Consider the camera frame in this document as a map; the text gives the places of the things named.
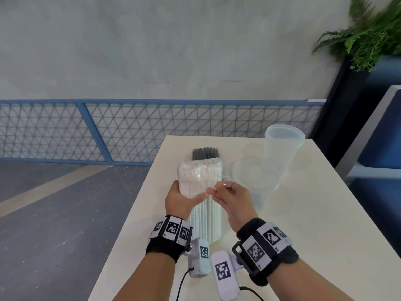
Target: table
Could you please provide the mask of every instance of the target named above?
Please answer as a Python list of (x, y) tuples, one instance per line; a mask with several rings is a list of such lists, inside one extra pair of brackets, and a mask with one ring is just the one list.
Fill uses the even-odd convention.
[[(89, 301), (111, 301), (134, 272), (154, 224), (165, 214), (164, 198), (177, 178), (178, 163), (190, 160), (192, 149), (199, 147), (217, 147), (225, 165), (230, 165), (243, 156), (259, 155), (263, 139), (166, 136)], [(280, 186), (258, 208), (258, 215), (283, 229), (293, 238), (302, 259), (355, 300), (401, 298), (401, 259), (312, 140), (299, 148)], [(211, 253), (230, 250), (237, 241), (225, 211), (222, 218), (223, 235), (210, 246)], [(187, 264), (184, 256), (177, 263), (171, 301), (176, 300)], [(238, 271), (237, 278), (264, 300), (278, 300), (270, 286), (254, 285), (245, 270)], [(213, 274), (187, 277), (180, 300), (218, 300)], [(257, 299), (243, 291), (241, 300)]]

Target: forearm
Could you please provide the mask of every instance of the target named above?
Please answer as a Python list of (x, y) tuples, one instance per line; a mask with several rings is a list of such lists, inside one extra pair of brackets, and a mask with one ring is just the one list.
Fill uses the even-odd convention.
[(280, 264), (268, 281), (280, 301), (353, 301), (301, 259)]
[(174, 260), (148, 253), (113, 301), (167, 301), (173, 286)]

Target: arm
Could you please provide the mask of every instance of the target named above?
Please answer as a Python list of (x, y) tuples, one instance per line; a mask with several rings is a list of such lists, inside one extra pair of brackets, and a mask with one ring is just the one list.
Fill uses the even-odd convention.
[[(179, 192), (178, 181), (174, 181), (166, 197), (166, 214), (188, 219), (192, 208), (206, 196), (202, 193), (188, 199)], [(148, 253), (113, 301), (166, 301), (173, 286), (174, 272), (175, 262), (170, 256)]]
[[(214, 189), (208, 188), (207, 193), (225, 209), (236, 233), (258, 217), (248, 190), (235, 182), (218, 182)], [(268, 281), (281, 301), (353, 301), (302, 260), (294, 264), (281, 263), (268, 276)]]

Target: person's right hand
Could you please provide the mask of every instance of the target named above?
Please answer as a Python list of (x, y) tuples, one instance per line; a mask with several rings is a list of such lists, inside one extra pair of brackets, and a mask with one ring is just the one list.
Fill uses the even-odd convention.
[(206, 190), (228, 214), (228, 223), (237, 233), (251, 219), (258, 217), (248, 189), (236, 182), (217, 182)]

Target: clear plastic wrap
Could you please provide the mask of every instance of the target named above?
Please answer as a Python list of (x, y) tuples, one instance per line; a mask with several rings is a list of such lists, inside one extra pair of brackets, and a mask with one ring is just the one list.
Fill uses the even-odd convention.
[[(221, 158), (182, 162), (177, 167), (180, 193), (193, 198), (221, 181), (222, 172)], [(203, 238), (212, 244), (221, 237), (221, 206), (210, 195), (192, 210), (188, 221), (193, 239)]]

